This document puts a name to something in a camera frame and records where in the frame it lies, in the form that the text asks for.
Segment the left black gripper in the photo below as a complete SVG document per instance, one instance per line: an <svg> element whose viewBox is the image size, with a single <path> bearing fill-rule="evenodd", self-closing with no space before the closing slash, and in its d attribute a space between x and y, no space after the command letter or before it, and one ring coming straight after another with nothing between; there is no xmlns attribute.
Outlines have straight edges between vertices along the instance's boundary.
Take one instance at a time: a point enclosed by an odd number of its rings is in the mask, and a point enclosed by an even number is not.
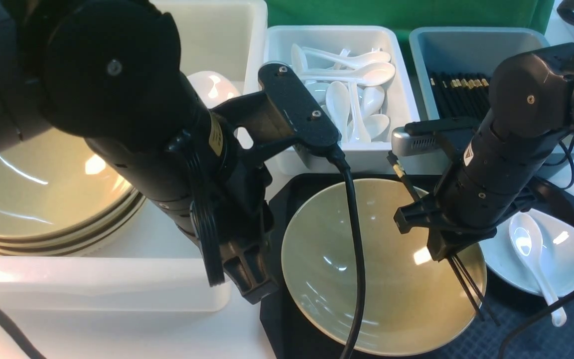
<svg viewBox="0 0 574 359"><path fill-rule="evenodd" d="M187 152L193 196L190 218L210 286L231 279L258 304L278 288L265 257L273 216L265 200L271 175L264 164L235 165L227 179L211 177L196 152Z"/></svg>

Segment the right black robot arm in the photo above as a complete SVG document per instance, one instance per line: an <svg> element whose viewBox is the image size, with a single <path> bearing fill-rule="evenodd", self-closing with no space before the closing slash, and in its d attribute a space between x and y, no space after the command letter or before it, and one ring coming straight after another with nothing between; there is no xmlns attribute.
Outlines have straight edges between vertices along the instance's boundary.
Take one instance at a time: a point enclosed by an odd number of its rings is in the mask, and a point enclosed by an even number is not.
<svg viewBox="0 0 574 359"><path fill-rule="evenodd" d="M394 221L402 234L429 230L428 250L441 261L492 238L496 227L528 207L531 178L565 137L574 135L574 43L514 55L490 82L483 121L447 118L409 125L434 136L450 159L429 194L418 197L400 163L390 163L414 197Z"/></svg>

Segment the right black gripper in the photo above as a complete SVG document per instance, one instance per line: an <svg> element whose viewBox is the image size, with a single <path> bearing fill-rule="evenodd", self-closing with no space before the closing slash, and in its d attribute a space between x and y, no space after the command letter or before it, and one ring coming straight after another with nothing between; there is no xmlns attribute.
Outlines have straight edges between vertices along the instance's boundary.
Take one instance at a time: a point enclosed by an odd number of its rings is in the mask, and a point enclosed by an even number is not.
<svg viewBox="0 0 574 359"><path fill-rule="evenodd" d="M533 191L526 187L497 220L476 228L449 219L442 209L437 207L433 193L429 193L412 204L399 207L394 214L394 221L401 234L406 234L415 227L428 229L429 254L432 260L440 262L482 240L494 238L499 225L520 211L528 211L537 201Z"/></svg>

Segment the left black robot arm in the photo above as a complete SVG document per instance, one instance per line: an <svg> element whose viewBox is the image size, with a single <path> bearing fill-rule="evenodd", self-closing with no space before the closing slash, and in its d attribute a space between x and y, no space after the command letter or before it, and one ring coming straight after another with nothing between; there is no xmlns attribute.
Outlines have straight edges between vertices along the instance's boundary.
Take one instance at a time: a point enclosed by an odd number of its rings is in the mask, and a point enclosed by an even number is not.
<svg viewBox="0 0 574 359"><path fill-rule="evenodd" d="M171 14L147 0L0 0L0 150L48 129L82 137L200 248L211 285L251 304L273 216L264 163L284 134L291 71L208 109L180 71Z"/></svg>

